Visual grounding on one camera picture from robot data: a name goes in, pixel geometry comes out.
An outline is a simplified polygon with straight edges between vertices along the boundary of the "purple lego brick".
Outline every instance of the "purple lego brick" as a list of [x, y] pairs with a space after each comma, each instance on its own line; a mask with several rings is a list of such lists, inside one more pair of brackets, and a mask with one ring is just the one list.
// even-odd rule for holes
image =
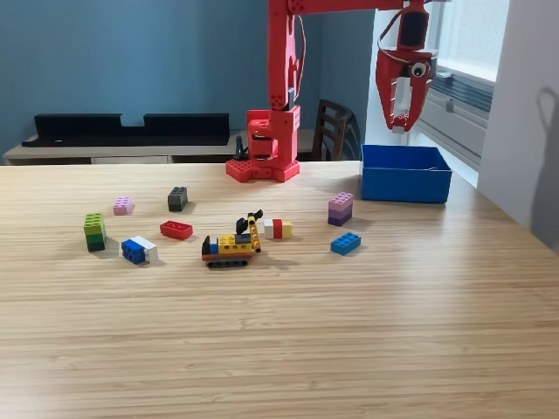
[[349, 221], [351, 219], [351, 217], [352, 217], [351, 213], [347, 214], [342, 219], [328, 217], [328, 224], [332, 224], [332, 225], [335, 225], [337, 227], [342, 227], [347, 221]]
[[328, 203], [329, 210], [344, 211], [348, 206], [353, 205], [353, 195], [341, 192], [336, 198]]
[[135, 205], [129, 196], [119, 196], [113, 206], [113, 213], [116, 216], [129, 216], [134, 211]]
[[353, 205], [349, 205], [344, 211], [336, 211], [333, 209], [329, 209], [328, 218], [337, 218], [338, 220], [342, 220], [343, 218], [348, 216], [348, 214], [351, 215], [352, 213], [353, 213]]

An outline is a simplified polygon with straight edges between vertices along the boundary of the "robotic arm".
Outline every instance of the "robotic arm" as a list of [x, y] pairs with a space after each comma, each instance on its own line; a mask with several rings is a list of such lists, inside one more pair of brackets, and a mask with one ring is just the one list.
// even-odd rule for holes
[[[346, 10], [400, 10], [390, 27], [401, 18], [396, 49], [379, 49], [376, 83], [389, 129], [409, 131], [421, 114], [435, 72], [434, 57], [424, 49], [429, 14], [424, 0], [268, 0], [268, 75], [272, 110], [249, 111], [247, 132], [249, 160], [229, 161], [227, 173], [240, 182], [249, 179], [275, 179], [285, 182], [300, 171], [297, 156], [297, 130], [300, 125], [299, 96], [306, 51], [302, 15]], [[302, 57], [296, 55], [295, 25], [301, 24]], [[411, 106], [408, 113], [394, 114], [397, 79], [411, 80]]]

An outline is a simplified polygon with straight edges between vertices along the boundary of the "chair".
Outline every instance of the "chair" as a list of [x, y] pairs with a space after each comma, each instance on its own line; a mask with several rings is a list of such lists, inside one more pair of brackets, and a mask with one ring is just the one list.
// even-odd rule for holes
[[323, 145], [326, 161], [340, 161], [344, 155], [355, 160], [360, 158], [361, 141], [355, 116], [345, 106], [329, 100], [321, 100], [319, 104], [312, 161], [322, 161]]

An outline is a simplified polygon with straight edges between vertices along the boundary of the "blue box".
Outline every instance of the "blue box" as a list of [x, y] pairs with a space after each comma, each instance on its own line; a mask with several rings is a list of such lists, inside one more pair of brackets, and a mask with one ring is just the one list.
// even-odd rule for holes
[[361, 198], [445, 203], [452, 171], [435, 147], [362, 146]]

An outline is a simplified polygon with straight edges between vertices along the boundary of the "yellow lego excavator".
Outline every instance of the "yellow lego excavator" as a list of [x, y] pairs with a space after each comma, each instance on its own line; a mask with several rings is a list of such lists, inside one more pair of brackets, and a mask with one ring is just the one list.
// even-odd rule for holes
[[202, 244], [202, 260], [209, 268], [238, 268], [247, 266], [252, 258], [252, 251], [260, 253], [259, 230], [256, 222], [264, 216], [262, 209], [256, 213], [249, 213], [247, 218], [237, 221], [237, 234], [225, 234], [215, 243], [210, 242], [210, 236]]

